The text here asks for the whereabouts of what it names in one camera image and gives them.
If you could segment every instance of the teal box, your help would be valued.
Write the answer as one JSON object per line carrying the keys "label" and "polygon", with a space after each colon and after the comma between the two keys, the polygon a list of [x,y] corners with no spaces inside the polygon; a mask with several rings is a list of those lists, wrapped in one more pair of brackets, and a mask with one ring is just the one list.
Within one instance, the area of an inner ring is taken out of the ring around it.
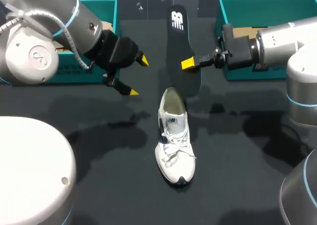
{"label": "teal box", "polygon": [[[215,24],[217,37],[222,25],[234,28],[269,27],[317,16],[317,0],[219,0]],[[229,71],[224,67],[227,80],[285,79],[286,66],[274,66],[268,71],[252,72],[253,65]]]}
{"label": "teal box", "polygon": [[[117,0],[80,0],[91,12],[102,21],[112,23],[113,31],[121,35],[120,20],[118,16]],[[84,70],[77,63],[72,52],[58,53],[59,66],[56,75],[48,84],[66,83],[101,83],[104,70],[95,66],[91,72]],[[90,61],[84,56],[82,60],[89,65]]]}

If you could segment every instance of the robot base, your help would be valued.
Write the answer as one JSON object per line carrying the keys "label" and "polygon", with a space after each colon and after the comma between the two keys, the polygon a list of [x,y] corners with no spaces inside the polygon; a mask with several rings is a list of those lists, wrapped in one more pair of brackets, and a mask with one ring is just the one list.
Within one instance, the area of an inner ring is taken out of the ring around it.
{"label": "robot base", "polygon": [[66,138],[23,117],[0,117],[0,132],[0,224],[70,225],[76,163]]}
{"label": "robot base", "polygon": [[279,207],[286,225],[317,224],[317,151],[312,151],[285,178]]}

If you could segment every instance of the shoe tongue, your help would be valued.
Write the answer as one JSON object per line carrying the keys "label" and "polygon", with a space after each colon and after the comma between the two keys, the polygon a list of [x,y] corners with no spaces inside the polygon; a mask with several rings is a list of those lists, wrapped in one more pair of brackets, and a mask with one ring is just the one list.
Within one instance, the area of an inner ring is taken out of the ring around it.
{"label": "shoe tongue", "polygon": [[175,115],[166,113],[165,120],[167,130],[170,134],[178,134],[185,130],[186,117],[184,114]]}

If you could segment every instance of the black insole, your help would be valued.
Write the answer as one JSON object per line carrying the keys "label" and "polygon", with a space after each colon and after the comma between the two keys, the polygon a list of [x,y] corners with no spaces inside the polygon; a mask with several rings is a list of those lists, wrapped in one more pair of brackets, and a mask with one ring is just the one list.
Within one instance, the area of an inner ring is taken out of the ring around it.
{"label": "black insole", "polygon": [[181,62],[195,55],[189,42],[188,16],[185,7],[173,5],[167,11],[166,67],[172,85],[184,98],[198,95],[200,69],[182,70]]}

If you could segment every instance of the new balance sneaker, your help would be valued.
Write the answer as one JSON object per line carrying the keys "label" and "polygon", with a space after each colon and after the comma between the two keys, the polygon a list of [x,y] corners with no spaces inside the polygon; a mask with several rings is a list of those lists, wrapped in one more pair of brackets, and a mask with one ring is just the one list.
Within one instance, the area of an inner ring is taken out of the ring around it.
{"label": "new balance sneaker", "polygon": [[190,143],[185,105],[175,88],[165,90],[158,113],[161,140],[155,156],[159,169],[169,182],[185,185],[194,176],[196,158]]}

